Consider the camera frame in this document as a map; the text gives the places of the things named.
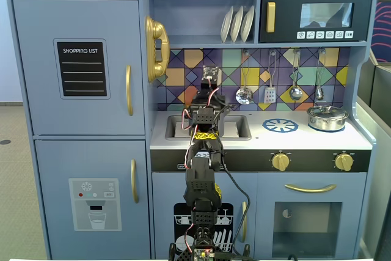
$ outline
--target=pot lid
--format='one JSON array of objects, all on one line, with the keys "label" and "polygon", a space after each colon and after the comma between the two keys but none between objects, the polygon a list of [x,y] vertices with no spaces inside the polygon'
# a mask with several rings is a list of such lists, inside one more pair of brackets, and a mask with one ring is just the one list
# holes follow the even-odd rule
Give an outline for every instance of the pot lid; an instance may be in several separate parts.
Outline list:
[{"label": "pot lid", "polygon": [[313,106],[307,110],[307,113],[312,117],[323,120],[345,119],[349,116],[349,114],[341,108],[324,105]]}]

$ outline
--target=robotic arm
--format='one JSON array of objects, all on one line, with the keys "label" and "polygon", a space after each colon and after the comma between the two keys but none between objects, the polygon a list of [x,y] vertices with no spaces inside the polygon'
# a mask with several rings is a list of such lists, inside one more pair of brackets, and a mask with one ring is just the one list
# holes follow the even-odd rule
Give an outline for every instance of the robotic arm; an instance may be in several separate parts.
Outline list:
[{"label": "robotic arm", "polygon": [[[189,118],[191,142],[185,156],[186,191],[184,199],[191,208],[192,226],[196,233],[194,243],[185,249],[177,261],[230,260],[227,253],[213,243],[217,211],[221,207],[221,190],[214,181],[214,172],[220,171],[223,146],[219,136],[224,133],[224,116],[229,111],[225,97],[217,93],[217,67],[204,67],[201,90],[184,112]],[[244,255],[249,254],[246,245]],[[170,260],[174,261],[175,244],[170,247]]]}]

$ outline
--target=gold telephone handset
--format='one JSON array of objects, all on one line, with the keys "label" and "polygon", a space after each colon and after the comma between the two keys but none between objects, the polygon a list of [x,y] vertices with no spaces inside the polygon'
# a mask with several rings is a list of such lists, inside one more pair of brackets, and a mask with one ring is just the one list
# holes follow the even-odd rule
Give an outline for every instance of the gold telephone handset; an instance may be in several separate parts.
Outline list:
[{"label": "gold telephone handset", "polygon": [[[165,74],[170,59],[170,42],[164,26],[150,17],[146,19],[148,80],[153,82]],[[161,61],[156,60],[156,39],[161,40]]]}]

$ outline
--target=colorful tile backsplash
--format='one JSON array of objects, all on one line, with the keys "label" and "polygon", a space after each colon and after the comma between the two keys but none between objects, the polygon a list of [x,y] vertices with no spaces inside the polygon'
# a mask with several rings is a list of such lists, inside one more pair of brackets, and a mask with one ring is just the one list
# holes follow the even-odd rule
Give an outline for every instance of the colorful tile backsplash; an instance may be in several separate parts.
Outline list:
[{"label": "colorful tile backsplash", "polygon": [[[182,110],[189,105],[200,88],[202,67],[219,67],[219,93],[227,102],[234,104],[233,110],[306,110],[314,105],[316,88],[316,66],[318,48],[301,48],[298,86],[303,96],[294,101],[289,96],[293,84],[292,48],[277,48],[276,73],[273,86],[277,89],[276,103],[264,104],[265,88],[269,87],[269,49],[249,50],[250,56],[242,55],[241,49],[194,49],[171,50],[166,74],[155,81],[156,99],[159,110]],[[348,74],[349,48],[327,48],[326,59],[321,57],[320,67],[325,63],[321,77],[324,91],[323,101],[340,107],[343,102],[346,77]],[[240,105],[235,98],[236,91],[244,84],[241,64],[247,67],[247,86],[254,93],[254,102]],[[274,58],[271,59],[271,72]]]}]

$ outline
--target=white plate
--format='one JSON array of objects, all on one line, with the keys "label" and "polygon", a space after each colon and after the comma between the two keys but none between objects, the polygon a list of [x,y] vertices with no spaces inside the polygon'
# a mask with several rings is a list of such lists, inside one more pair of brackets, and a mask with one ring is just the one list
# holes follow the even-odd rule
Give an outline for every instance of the white plate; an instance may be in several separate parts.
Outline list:
[{"label": "white plate", "polygon": [[240,37],[242,41],[245,42],[250,34],[252,20],[254,19],[255,7],[250,7],[250,10],[246,13],[246,16],[243,18],[242,28],[240,29]]},{"label": "white plate", "polygon": [[230,31],[232,15],[233,15],[233,6],[231,6],[230,10],[225,15],[224,21],[222,21],[220,36],[223,43],[227,39],[228,32]]},{"label": "white plate", "polygon": [[238,38],[240,24],[242,23],[242,17],[243,17],[243,6],[240,7],[239,11],[236,13],[235,17],[233,18],[232,27],[231,27],[232,42],[235,42],[236,38]]}]

